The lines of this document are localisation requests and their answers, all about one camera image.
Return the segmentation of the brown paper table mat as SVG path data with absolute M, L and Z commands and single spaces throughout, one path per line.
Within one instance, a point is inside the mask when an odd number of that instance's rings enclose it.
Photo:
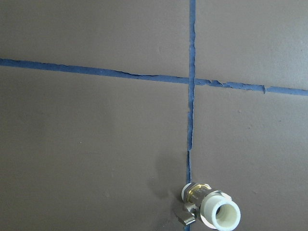
M 1 230 L 217 230 L 190 182 L 307 230 L 307 1 L 1 1 Z

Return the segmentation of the brass PPR valve white ends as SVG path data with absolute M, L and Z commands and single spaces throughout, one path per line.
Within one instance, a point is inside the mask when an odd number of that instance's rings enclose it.
M 233 231 L 241 220 L 241 212 L 232 198 L 209 184 L 191 182 L 181 191 L 183 205 L 174 210 L 185 227 L 200 220 L 218 231 Z

